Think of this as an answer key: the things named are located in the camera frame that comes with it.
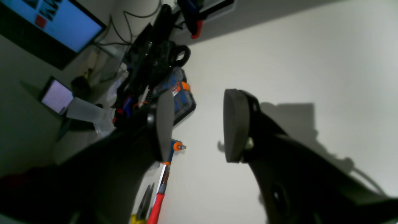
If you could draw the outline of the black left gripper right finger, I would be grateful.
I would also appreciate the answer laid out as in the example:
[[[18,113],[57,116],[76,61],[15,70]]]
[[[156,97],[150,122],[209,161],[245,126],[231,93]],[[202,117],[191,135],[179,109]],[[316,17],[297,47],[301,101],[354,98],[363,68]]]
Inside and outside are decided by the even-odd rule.
[[[397,221],[397,198],[377,194],[293,139],[257,98],[226,89],[224,153],[249,165],[270,224],[382,224]]]

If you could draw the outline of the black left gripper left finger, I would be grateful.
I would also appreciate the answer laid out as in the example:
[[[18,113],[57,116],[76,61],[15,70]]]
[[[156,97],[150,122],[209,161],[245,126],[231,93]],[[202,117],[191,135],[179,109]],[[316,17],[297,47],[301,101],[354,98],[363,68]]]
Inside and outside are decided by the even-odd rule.
[[[170,90],[60,165],[1,178],[1,215],[26,224],[126,224],[140,183],[168,160]]]

